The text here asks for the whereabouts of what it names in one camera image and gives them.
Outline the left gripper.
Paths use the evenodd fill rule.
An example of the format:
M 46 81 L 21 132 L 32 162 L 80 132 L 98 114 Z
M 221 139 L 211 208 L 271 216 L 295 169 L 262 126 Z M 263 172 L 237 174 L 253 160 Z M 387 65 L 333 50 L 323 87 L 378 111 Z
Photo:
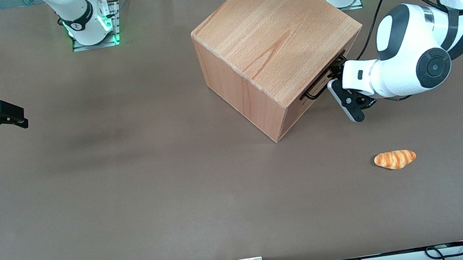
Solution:
M 354 90 L 371 98 L 381 97 L 372 86 L 371 71 L 378 62 L 377 59 L 371 60 L 351 60 L 334 63 L 331 66 L 330 79 L 341 80 L 342 88 Z

